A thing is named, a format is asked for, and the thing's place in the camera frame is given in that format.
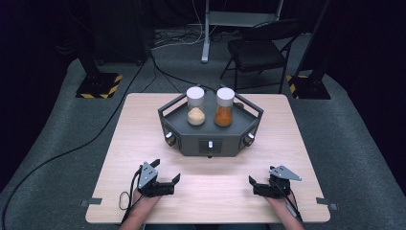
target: forearm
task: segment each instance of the forearm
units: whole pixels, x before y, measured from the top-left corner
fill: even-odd
[[[138,230],[143,225],[145,219],[138,217],[128,217],[120,227],[120,230]]]
[[[302,224],[292,216],[286,206],[276,208],[275,212],[286,230],[304,230]]]

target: robotic hand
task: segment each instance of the robotic hand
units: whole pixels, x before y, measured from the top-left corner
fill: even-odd
[[[290,181],[289,179],[302,181],[302,178],[290,171],[285,166],[279,166],[277,168],[269,168],[269,184],[259,184],[257,181],[248,176],[250,184],[253,186],[254,195],[266,196],[275,199],[285,199],[287,203],[287,209],[299,222],[303,223],[301,214],[298,208],[287,197],[290,195]]]
[[[174,186],[180,180],[180,173],[176,175],[171,182],[160,183],[156,181],[158,172],[154,169],[159,163],[160,160],[157,159],[150,165],[144,162],[143,166],[141,166],[141,174],[138,177],[137,186],[138,192],[140,192],[141,195],[146,197],[173,195]]]

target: dark background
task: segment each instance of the dark background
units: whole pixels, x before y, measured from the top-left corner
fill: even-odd
[[[325,2],[285,0],[282,18],[300,17],[304,32],[311,33]],[[91,6],[79,0],[67,3],[75,17],[91,29]],[[202,20],[204,1],[194,3]],[[247,5],[246,1],[233,0],[226,10],[272,11],[275,3],[258,0]],[[153,0],[151,4],[156,28],[196,23],[190,0]],[[45,125],[66,68],[77,58],[58,7],[58,1],[52,0],[0,2],[0,189],[7,185]],[[222,8],[222,2],[213,1],[212,9]],[[322,58],[331,59],[327,74],[348,91],[404,192],[406,30],[402,22],[406,18],[402,9],[400,1],[331,0],[302,70],[317,68]],[[81,32],[92,49],[93,37]],[[338,37],[338,42],[331,44],[333,37]]]

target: yellow and black tape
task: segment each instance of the yellow and black tape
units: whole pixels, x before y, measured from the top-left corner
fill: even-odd
[[[123,75],[117,76],[117,78],[114,80],[114,84],[108,91],[108,93],[103,93],[103,94],[77,94],[78,98],[86,98],[86,99],[97,99],[97,98],[112,98],[114,96],[114,93],[117,91],[119,88],[119,83],[122,80]]]
[[[299,75],[298,78],[307,79],[308,76]],[[290,92],[292,93],[293,98],[294,99],[300,99],[299,95],[298,95],[297,87],[296,87],[295,82],[293,80],[293,77],[290,76],[290,75],[287,75],[286,79],[287,79],[287,83],[289,84],[289,89],[290,89]]]

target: gray carpet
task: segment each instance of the gray carpet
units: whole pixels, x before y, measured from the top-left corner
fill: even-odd
[[[308,35],[302,35],[294,44],[288,74],[296,71],[308,40]],[[218,79],[229,58],[226,41],[212,42],[207,64],[200,63],[201,42],[168,46],[153,50],[152,54],[167,73],[218,88],[221,82],[233,82],[232,73],[224,81]],[[176,93],[185,92],[191,85],[170,79],[177,89],[174,88],[150,59],[131,85],[139,66],[105,64],[99,68],[124,76],[118,92],[107,100],[75,98],[84,71],[78,60],[72,62],[47,125],[0,195],[2,210],[11,191],[35,167],[103,132],[87,146],[45,164],[25,180],[7,209],[7,229],[118,229],[117,225],[87,223],[86,208],[79,206],[93,194],[121,109],[105,129],[104,125],[116,107],[123,105],[121,99],[128,86],[127,93]],[[282,90],[292,106],[324,195],[339,205],[338,211],[331,211],[330,221],[307,223],[306,229],[405,229],[406,199],[379,149],[346,91],[329,76],[324,77],[324,84],[331,100],[295,100],[287,84]],[[239,93],[277,91],[278,86],[270,86]],[[271,224],[271,228],[282,226]]]

